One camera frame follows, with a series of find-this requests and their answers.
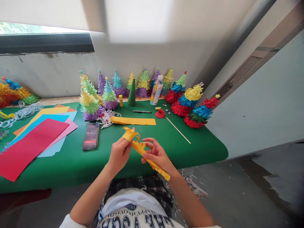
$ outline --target wooden stick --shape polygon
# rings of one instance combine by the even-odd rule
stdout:
[[[175,127],[175,129],[178,130],[177,127],[168,119],[168,117],[166,117],[166,118],[173,125],[173,127]],[[178,130],[178,132],[188,141],[188,143],[191,144],[191,142],[180,132],[180,130]]]

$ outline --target hand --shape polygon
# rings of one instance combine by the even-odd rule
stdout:
[[[144,157],[158,164],[170,176],[178,174],[177,169],[174,167],[168,158],[165,150],[154,138],[145,138],[143,143],[146,144],[151,150],[147,150]],[[145,158],[142,158],[142,163],[146,163]]]
[[[125,138],[120,138],[117,142],[113,143],[110,158],[106,164],[112,178],[126,165],[129,159],[132,141],[129,142]]]

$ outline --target multicolored paper tree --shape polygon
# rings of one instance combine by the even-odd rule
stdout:
[[[108,77],[105,78],[104,93],[102,98],[104,99],[104,107],[106,109],[116,109],[118,105],[117,97],[112,89],[111,83],[108,81]]]
[[[105,78],[100,70],[98,70],[98,72],[98,94],[102,96],[102,94],[104,93]]]
[[[169,70],[169,72],[167,73],[167,75],[164,77],[163,81],[164,81],[164,86],[162,87],[161,90],[161,94],[166,96],[169,92],[169,89],[171,88],[172,85],[172,79],[173,79],[173,68],[171,68],[171,70]]]
[[[18,83],[13,82],[5,77],[2,77],[5,81],[1,83],[1,103],[5,106],[10,104],[17,105],[19,100],[22,100],[25,105],[31,105],[39,100],[39,97],[31,94],[26,88],[20,86]]]
[[[126,85],[126,90],[125,90],[125,93],[124,93],[124,97],[128,97],[129,94],[130,94],[130,89],[131,89],[131,86],[132,86],[132,82],[133,82],[133,79],[135,79],[135,76],[133,74],[133,71],[131,71],[130,75],[129,75],[129,80],[127,81],[127,85]],[[136,79],[135,79],[135,90],[137,91],[137,83],[136,83]]]
[[[85,121],[94,121],[104,112],[103,98],[97,93],[94,85],[89,81],[87,75],[80,71],[81,78],[81,95],[80,104],[82,116]]]
[[[139,76],[138,80],[138,96],[148,97],[148,89],[150,87],[150,79],[147,69],[145,69]]]
[[[176,102],[184,94],[186,89],[186,74],[187,71],[185,71],[184,75],[179,80],[173,82],[172,87],[169,89],[168,94],[165,96],[165,100],[169,104]]]
[[[193,88],[187,89],[185,94],[173,103],[171,106],[172,111],[180,117],[187,116],[203,95],[202,85],[203,83],[201,82]]]
[[[157,80],[157,77],[161,74],[160,72],[160,68],[157,69],[157,71],[155,72],[155,76],[152,78],[152,81],[150,83],[150,88],[148,90],[148,96],[150,96],[152,94],[152,90],[153,90],[153,87],[154,87],[154,83],[155,81]]]
[[[116,97],[119,97],[119,95],[123,95],[125,91],[125,88],[123,87],[123,83],[121,82],[121,78],[118,75],[117,71],[115,71],[113,77],[113,90],[116,94]]]
[[[214,109],[219,102],[219,97],[220,95],[217,94],[210,100],[206,98],[202,105],[195,107],[188,115],[186,115],[184,122],[189,127],[196,129],[205,126],[212,114],[212,109]]]

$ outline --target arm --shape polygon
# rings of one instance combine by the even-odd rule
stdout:
[[[146,138],[143,141],[151,149],[146,151],[144,157],[154,161],[171,176],[169,183],[187,225],[189,227],[214,226],[212,217],[174,167],[160,144],[153,138]]]
[[[70,212],[70,217],[76,223],[90,226],[102,202],[108,185],[117,173],[126,165],[132,141],[120,138],[113,143],[108,163],[101,173],[77,201]]]

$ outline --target window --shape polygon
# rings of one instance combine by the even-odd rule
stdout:
[[[88,31],[0,22],[0,54],[90,51]]]

